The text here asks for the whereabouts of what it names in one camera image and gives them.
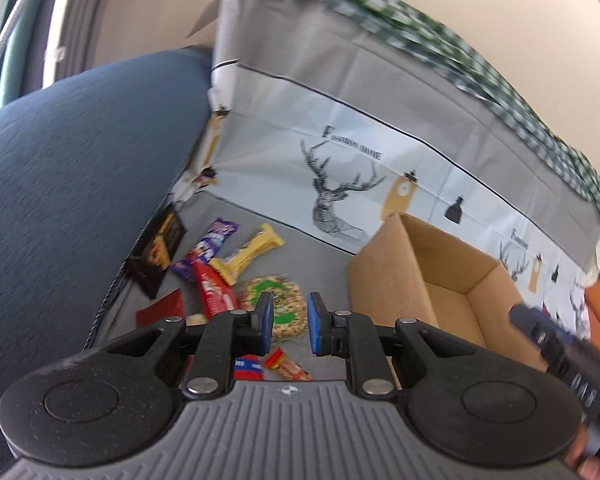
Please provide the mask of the person right hand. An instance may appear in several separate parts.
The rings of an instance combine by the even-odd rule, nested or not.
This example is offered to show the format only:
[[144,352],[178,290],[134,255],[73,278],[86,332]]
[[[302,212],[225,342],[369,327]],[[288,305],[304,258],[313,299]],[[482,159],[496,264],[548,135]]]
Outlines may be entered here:
[[587,443],[588,434],[580,431],[566,454],[565,463],[583,480],[600,480],[600,459],[584,456]]

